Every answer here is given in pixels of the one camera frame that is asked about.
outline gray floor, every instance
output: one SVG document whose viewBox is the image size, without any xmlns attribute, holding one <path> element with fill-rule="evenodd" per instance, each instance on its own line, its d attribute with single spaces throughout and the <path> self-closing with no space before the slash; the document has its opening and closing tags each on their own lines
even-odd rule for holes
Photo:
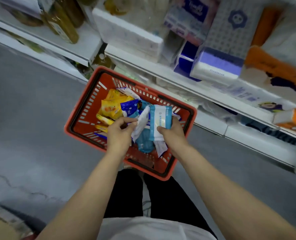
<svg viewBox="0 0 296 240">
<path fill-rule="evenodd" d="M 83 89 L 0 46 L 1 202 L 49 222 L 96 166 L 103 153 L 63 132 Z M 189 141 L 222 173 L 296 226 L 296 175 L 196 126 Z M 180 164 L 173 176 L 223 239 Z"/>
</svg>

